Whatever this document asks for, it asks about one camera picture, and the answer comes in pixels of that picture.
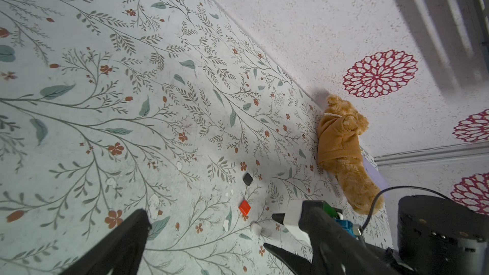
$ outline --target white wall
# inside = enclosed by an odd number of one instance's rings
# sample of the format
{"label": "white wall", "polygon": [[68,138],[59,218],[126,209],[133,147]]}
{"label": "white wall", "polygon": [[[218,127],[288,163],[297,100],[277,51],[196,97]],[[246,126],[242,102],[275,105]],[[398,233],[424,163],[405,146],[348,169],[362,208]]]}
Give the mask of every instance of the white wall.
{"label": "white wall", "polygon": [[[451,192],[454,185],[460,183],[463,178],[475,174],[486,174],[489,178],[489,160],[475,160],[450,164],[433,164],[430,166],[420,166],[411,168],[384,168],[379,167],[379,172],[386,179],[389,186],[421,186],[433,189],[452,198]],[[482,190],[484,195],[489,197],[489,193]],[[385,207],[389,217],[389,225],[392,234],[392,243],[397,248],[397,223],[398,223],[398,202],[406,195],[427,194],[425,191],[396,189],[387,193]]]}
{"label": "white wall", "polygon": [[[351,100],[370,120],[362,138],[374,156],[463,143],[453,128],[489,108],[465,0],[216,1],[320,105],[327,93]],[[349,95],[347,71],[389,50],[418,61],[414,78],[378,98]]]}

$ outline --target tan shirt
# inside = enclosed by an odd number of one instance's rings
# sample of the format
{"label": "tan shirt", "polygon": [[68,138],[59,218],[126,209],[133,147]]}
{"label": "tan shirt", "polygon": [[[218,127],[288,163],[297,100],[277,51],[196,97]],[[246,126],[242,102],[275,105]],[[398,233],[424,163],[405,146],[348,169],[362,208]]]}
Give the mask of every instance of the tan shirt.
{"label": "tan shirt", "polygon": [[338,159],[342,157],[355,157],[362,159],[357,130],[348,131],[343,126],[346,116],[338,117],[326,113],[317,126],[319,138],[317,163]]}

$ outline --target black cable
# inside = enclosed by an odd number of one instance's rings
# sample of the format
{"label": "black cable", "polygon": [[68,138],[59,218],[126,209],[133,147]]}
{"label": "black cable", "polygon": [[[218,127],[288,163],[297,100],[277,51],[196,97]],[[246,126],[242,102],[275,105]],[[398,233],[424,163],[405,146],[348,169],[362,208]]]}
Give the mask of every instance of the black cable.
{"label": "black cable", "polygon": [[418,186],[394,186],[394,187],[389,187],[389,188],[386,188],[384,190],[381,190],[379,193],[377,193],[377,195],[375,196],[374,198],[374,201],[372,202],[372,205],[370,206],[370,211],[368,212],[368,216],[367,216],[367,219],[365,219],[365,222],[363,223],[362,227],[361,227],[361,231],[363,232],[365,230],[365,228],[367,227],[368,223],[370,222],[370,219],[372,217],[372,214],[374,213],[374,207],[375,207],[375,203],[377,203],[377,200],[378,198],[381,197],[382,193],[385,193],[389,190],[393,190],[393,189],[399,189],[399,188],[411,188],[411,189],[419,189],[419,190],[425,190],[425,191],[429,191],[431,193],[434,193],[434,194],[437,194],[439,195],[440,197],[444,198],[444,199],[447,199],[447,200],[450,200],[449,197],[447,197],[446,195],[444,194],[441,194],[437,191],[434,191],[434,190],[431,190],[431,189],[428,189],[428,188],[424,188],[424,187],[418,187]]}

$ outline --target blue component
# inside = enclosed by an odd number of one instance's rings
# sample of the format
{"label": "blue component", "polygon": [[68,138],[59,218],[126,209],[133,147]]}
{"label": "blue component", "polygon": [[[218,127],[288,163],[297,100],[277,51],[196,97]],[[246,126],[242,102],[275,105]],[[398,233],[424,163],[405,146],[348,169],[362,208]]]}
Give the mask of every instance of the blue component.
{"label": "blue component", "polygon": [[356,238],[355,234],[353,233],[353,223],[348,220],[335,219],[335,221],[341,225],[341,227],[345,229],[353,238]]}

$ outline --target green component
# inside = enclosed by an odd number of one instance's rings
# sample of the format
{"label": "green component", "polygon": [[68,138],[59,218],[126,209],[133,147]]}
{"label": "green component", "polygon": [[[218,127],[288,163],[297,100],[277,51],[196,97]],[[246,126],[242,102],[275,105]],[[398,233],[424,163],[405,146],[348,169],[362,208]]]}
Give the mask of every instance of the green component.
{"label": "green component", "polygon": [[339,219],[338,213],[328,203],[323,202],[323,210],[333,219]]}

